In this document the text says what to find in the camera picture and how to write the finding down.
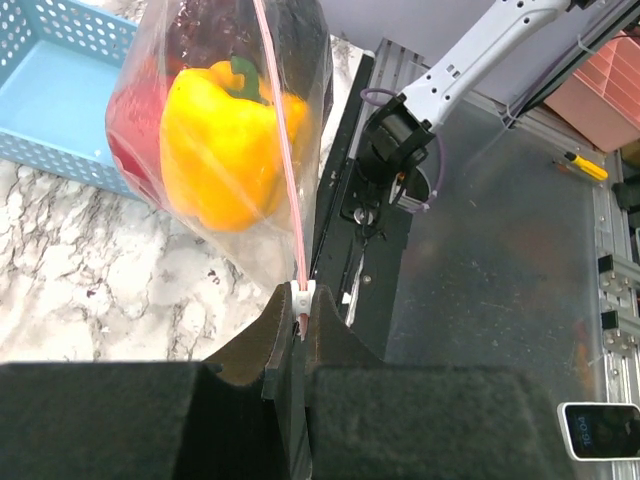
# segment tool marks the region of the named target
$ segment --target plastic bag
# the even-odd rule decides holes
[[[330,38],[316,0],[263,5],[308,257],[333,101]],[[130,188],[267,289],[296,268],[272,83],[252,0],[154,0],[106,115]]]

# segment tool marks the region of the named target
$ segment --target pink basket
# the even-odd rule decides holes
[[[612,152],[640,138],[640,45],[610,41],[545,103],[596,147]]]

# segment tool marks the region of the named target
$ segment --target yellow bell pepper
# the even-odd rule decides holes
[[[255,67],[239,57],[176,77],[162,115],[162,180],[172,208],[207,228],[243,231],[286,198],[275,107]],[[289,141],[310,135],[309,108],[284,94]]]

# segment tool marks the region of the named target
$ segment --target digital display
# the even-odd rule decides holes
[[[571,446],[578,458],[640,458],[640,410],[627,405],[567,405]]]

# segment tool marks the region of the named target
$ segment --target white marble surface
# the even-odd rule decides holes
[[[90,0],[139,20],[145,0]],[[333,42],[326,160],[362,51]],[[0,160],[0,362],[211,355],[262,292],[167,214]]]

